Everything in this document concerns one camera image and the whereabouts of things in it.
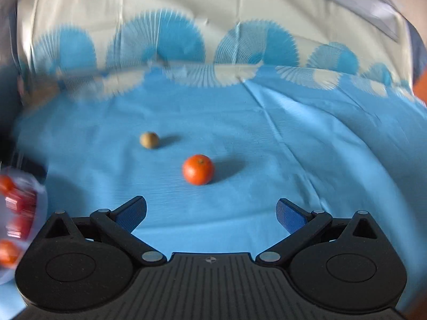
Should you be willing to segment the blue sofa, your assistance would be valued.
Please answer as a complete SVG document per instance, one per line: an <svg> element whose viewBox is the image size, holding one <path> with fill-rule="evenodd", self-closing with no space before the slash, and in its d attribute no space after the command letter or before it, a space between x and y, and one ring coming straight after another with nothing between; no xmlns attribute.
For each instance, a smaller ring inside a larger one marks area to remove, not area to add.
<svg viewBox="0 0 427 320"><path fill-rule="evenodd" d="M19 71L15 64L1 65L0 77L0 128L1 134L8 135L22 110L18 90Z"/></svg>

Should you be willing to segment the blue patterned tablecloth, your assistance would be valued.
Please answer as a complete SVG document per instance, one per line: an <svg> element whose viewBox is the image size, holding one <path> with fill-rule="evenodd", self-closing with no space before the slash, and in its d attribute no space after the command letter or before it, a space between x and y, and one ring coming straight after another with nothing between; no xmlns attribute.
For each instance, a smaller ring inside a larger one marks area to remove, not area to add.
<svg viewBox="0 0 427 320"><path fill-rule="evenodd" d="M137 235L166 254L258 253L285 235L281 197L367 210L406 311L426 291L426 49L397 22L394 41L332 0L1 0L1 65L35 77L14 135L47 164L49 212L143 195ZM206 185L182 175L193 155Z"/></svg>

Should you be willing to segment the light blue plate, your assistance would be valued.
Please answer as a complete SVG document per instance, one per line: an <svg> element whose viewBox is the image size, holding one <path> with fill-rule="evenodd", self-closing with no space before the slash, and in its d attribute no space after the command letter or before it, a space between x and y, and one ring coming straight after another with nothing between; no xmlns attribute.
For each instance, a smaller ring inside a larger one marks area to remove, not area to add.
<svg viewBox="0 0 427 320"><path fill-rule="evenodd" d="M1 194L1 239L13 241L22 250L21 256L19 257L18 262L14 268L9 269L1 266L1 284L6 284L14 278L14 270L16 269L19 260L23 257L24 252L27 250L32 240L39 232L39 229L41 229L41 227L44 225L44 222L46 222L48 197L46 187L39 183L38 180L36 180L36 178L29 173L14 168L5 168L1 171L1 175L8 175L10 178L12 178L15 184L15 189L22 191L34 190L37 193L35 212L25 212L22 214L15 213L8 209L5 202L6 196ZM26 240L10 238L6 234L6 224L15 215L23 215L33 218L33 225L31 227L30 235Z"/></svg>

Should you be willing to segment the wrapped orange right in plate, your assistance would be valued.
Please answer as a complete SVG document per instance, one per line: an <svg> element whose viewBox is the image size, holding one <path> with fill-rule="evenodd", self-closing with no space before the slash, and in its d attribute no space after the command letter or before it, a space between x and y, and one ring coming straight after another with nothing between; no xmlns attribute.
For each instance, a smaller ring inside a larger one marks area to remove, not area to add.
<svg viewBox="0 0 427 320"><path fill-rule="evenodd" d="M14 268L21 256L22 250L13 241L0 240L0 263L2 267Z"/></svg>

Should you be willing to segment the orange tangerine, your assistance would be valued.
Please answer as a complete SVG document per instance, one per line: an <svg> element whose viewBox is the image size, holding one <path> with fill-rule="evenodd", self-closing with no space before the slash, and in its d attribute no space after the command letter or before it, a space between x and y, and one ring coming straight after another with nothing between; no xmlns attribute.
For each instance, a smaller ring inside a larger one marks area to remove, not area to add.
<svg viewBox="0 0 427 320"><path fill-rule="evenodd" d="M208 184L214 177L214 163L205 155L193 155L182 165L184 179L195 186Z"/></svg>
<svg viewBox="0 0 427 320"><path fill-rule="evenodd" d="M15 189L15 184L12 178L8 175L0 175L0 192L2 195L7 196Z"/></svg>

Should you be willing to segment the tan longan far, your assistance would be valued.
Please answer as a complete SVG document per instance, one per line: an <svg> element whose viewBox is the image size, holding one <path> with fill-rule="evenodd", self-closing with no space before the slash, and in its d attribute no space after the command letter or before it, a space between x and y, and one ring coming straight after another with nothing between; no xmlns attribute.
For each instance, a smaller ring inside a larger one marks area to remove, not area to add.
<svg viewBox="0 0 427 320"><path fill-rule="evenodd" d="M140 144L146 149L155 149L159 146L159 143L160 138L155 132L147 131L140 136Z"/></svg>

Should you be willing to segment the red candy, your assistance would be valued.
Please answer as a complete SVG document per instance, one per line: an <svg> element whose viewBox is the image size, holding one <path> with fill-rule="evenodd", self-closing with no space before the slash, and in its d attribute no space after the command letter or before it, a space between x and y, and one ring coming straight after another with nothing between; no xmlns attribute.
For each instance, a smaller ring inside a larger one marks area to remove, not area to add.
<svg viewBox="0 0 427 320"><path fill-rule="evenodd" d="M32 217L15 215L6 224L6 234L10 238L26 240L30 235L32 225Z"/></svg>
<svg viewBox="0 0 427 320"><path fill-rule="evenodd" d="M18 214L35 212L36 200L37 193L34 190L14 189L5 197L6 207Z"/></svg>

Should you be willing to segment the orange tangerine near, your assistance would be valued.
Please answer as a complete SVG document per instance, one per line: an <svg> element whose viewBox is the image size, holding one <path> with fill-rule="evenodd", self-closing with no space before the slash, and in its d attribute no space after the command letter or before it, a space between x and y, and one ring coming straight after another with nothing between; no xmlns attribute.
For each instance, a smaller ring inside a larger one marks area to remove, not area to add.
<svg viewBox="0 0 427 320"><path fill-rule="evenodd" d="M214 177L214 163L205 155L193 155L182 165L184 179L195 186L208 184Z"/></svg>

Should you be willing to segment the orange tangerine far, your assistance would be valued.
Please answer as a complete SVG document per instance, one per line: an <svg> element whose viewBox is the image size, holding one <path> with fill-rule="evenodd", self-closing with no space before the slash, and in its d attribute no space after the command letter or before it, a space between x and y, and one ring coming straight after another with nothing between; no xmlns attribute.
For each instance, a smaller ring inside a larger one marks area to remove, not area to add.
<svg viewBox="0 0 427 320"><path fill-rule="evenodd" d="M15 189L15 184L12 178L8 175L0 175L0 192L2 195L7 196Z"/></svg>

